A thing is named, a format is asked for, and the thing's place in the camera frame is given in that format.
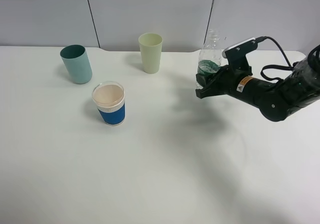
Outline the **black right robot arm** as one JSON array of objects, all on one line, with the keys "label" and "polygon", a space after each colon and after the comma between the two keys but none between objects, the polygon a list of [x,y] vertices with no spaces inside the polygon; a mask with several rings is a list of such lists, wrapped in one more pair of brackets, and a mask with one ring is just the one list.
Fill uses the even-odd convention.
[{"label": "black right robot arm", "polygon": [[276,83],[268,78],[253,77],[246,55],[256,50],[257,44],[241,44],[224,50],[228,64],[214,74],[197,74],[202,86],[197,89],[200,99],[228,95],[260,110],[268,120],[279,122],[307,107],[320,98],[320,49],[315,47],[308,56],[292,67],[267,65],[265,69],[288,70],[291,74]]}]

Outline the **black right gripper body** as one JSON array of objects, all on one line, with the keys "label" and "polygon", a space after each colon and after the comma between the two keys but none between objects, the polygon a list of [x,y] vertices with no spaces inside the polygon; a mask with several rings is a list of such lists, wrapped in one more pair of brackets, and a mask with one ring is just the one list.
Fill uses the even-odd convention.
[{"label": "black right gripper body", "polygon": [[258,101],[263,92],[263,81],[252,76],[246,71],[232,69],[225,65],[220,71],[220,95],[228,95],[251,106],[258,107]]}]

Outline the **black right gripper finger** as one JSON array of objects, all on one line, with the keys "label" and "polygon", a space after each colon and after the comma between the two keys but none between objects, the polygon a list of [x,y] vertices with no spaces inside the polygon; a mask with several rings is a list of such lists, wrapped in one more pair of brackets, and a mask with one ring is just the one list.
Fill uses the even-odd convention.
[{"label": "black right gripper finger", "polygon": [[220,87],[201,87],[201,89],[195,90],[196,96],[200,99],[203,99],[206,97],[225,95],[225,75],[225,71],[220,72]]},{"label": "black right gripper finger", "polygon": [[220,87],[220,71],[211,74],[197,74],[196,81],[201,87]]}]

